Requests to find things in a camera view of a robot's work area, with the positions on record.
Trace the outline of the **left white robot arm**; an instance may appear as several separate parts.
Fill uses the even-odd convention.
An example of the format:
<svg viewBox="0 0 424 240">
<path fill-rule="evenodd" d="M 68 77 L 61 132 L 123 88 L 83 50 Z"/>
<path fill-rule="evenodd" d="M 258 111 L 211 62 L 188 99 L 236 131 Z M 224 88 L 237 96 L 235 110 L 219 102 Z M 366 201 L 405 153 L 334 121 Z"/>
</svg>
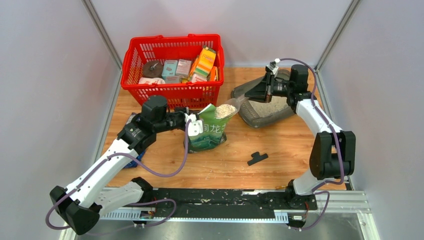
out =
<svg viewBox="0 0 424 240">
<path fill-rule="evenodd" d="M 159 203 L 177 203 L 170 198 L 153 198 L 153 187 L 142 177 L 132 179 L 126 185 L 104 192 L 107 183 L 127 164 L 135 162 L 149 173 L 162 178 L 178 174 L 184 167 L 189 153 L 189 131 L 196 130 L 198 116 L 188 108 L 170 112 L 164 96 L 154 95 L 142 105 L 136 114 L 118 133 L 108 150 L 80 177 L 66 187 L 55 186 L 49 193 L 53 206 L 45 216 L 45 224 L 52 230 L 72 229 L 77 235 L 88 234 L 101 217 L 121 207 L 156 208 Z M 137 159 L 157 135 L 172 130 L 184 131 L 184 157 L 173 173 L 156 172 Z"/>
</svg>

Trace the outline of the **green cat litter bag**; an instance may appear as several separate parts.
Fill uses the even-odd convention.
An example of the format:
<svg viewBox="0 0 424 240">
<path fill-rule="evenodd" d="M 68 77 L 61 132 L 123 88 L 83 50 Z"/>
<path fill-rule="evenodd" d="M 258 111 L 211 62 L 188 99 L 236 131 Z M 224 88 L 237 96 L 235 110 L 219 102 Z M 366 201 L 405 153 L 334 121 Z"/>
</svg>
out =
<svg viewBox="0 0 424 240">
<path fill-rule="evenodd" d="M 199 153 L 212 150 L 227 141 L 225 128 L 231 118 L 215 118 L 216 106 L 209 104 L 195 113 L 203 121 L 203 133 L 188 137 L 188 152 Z"/>
</svg>

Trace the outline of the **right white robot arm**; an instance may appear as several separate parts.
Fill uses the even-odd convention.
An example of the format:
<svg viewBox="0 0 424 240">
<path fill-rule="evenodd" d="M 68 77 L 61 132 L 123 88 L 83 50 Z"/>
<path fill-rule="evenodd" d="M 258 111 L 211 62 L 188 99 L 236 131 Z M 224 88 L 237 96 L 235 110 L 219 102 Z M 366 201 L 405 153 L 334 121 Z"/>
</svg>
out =
<svg viewBox="0 0 424 240">
<path fill-rule="evenodd" d="M 324 113 L 314 92 L 308 90 L 308 66 L 292 65 L 287 80 L 279 80 L 277 73 L 277 63 L 273 61 L 265 67 L 260 82 L 244 95 L 259 103 L 269 103 L 273 97 L 285 97 L 287 105 L 315 136 L 309 169 L 286 187 L 285 203 L 296 210 L 305 203 L 305 196 L 310 197 L 326 183 L 341 185 L 346 176 L 354 173 L 356 136 L 337 126 Z"/>
</svg>

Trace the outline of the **clear plastic scoop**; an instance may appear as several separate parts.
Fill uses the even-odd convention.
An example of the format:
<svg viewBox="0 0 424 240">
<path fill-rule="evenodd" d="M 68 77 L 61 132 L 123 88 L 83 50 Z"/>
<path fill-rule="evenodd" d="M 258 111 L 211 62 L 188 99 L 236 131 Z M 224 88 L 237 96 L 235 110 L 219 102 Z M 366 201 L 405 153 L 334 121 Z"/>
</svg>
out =
<svg viewBox="0 0 424 240">
<path fill-rule="evenodd" d="M 239 97 L 227 100 L 226 102 L 215 108 L 214 117 L 216 119 L 232 118 L 240 111 L 242 104 L 248 99 L 248 97 L 241 95 Z"/>
</svg>

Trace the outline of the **black bag clip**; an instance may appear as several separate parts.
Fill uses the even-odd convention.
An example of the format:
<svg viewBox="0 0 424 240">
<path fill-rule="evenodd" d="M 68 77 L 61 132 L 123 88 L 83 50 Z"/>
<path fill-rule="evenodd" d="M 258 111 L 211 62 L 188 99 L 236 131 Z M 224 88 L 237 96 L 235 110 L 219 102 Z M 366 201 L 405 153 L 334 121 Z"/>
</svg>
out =
<svg viewBox="0 0 424 240">
<path fill-rule="evenodd" d="M 269 156 L 267 153 L 261 154 L 258 151 L 251 154 L 251 159 L 247 161 L 248 166 L 252 166 L 254 164 L 257 164 L 265 159 L 267 159 Z"/>
</svg>

